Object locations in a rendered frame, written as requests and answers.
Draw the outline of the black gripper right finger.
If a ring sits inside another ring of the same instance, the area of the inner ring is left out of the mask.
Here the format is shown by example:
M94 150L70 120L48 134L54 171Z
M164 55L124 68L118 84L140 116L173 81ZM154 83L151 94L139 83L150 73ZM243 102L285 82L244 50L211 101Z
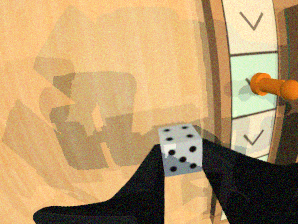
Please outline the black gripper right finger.
M271 164L202 139L201 165L229 224L285 224L298 202L298 163Z

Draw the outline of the cream and green square board track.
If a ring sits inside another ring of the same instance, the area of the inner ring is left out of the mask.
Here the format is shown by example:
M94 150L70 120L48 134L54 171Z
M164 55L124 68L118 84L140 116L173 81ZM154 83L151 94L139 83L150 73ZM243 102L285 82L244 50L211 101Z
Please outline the cream and green square board track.
M231 136L229 149L255 159L269 159L277 95L255 95L255 73L278 79L278 31L273 0L221 0L229 49ZM289 79L298 81L298 4L285 8L289 43ZM298 163L298 97L286 100L281 143L275 164Z

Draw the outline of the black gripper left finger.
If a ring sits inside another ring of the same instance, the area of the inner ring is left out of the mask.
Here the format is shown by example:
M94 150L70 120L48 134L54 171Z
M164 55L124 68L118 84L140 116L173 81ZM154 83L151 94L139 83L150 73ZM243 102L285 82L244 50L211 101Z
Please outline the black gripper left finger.
M35 224L164 224L165 171L160 144L154 144L137 171L108 201L45 206Z

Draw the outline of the white die with black pips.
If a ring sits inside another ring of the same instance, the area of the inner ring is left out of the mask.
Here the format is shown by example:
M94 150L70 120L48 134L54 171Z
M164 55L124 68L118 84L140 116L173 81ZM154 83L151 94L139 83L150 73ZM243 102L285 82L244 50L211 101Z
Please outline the white die with black pips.
M202 137L192 124L157 131L165 177L202 172Z

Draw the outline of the orange game pawn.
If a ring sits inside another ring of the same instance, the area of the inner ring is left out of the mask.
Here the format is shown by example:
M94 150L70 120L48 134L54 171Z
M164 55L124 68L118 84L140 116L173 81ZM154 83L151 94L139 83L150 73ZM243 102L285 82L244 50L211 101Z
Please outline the orange game pawn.
M298 81L271 79L269 73L255 73L250 80L250 89L259 96L265 96L269 92L290 101L297 100L298 97Z

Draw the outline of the board game track of arrow squares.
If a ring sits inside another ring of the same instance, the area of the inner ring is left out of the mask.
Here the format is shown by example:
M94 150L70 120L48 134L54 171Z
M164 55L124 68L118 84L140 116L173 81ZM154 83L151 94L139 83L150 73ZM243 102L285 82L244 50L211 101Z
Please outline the board game track of arrow squares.
M205 26L208 32L209 56L212 59L212 85L214 91L214 143L229 148L231 136L231 85L229 49L227 49L227 37L225 20L223 20L221 0L201 0L204 7ZM278 80L289 79L289 43L287 43L287 27L285 8L297 6L298 0L273 0L275 8L275 22L278 31ZM269 163L275 164L275 157L281 143L283 120L285 120L286 99L278 96L277 109L275 109L275 125L273 141L269 153ZM210 220L212 224L222 224L220 221L222 208L216 193L212 193L212 210Z

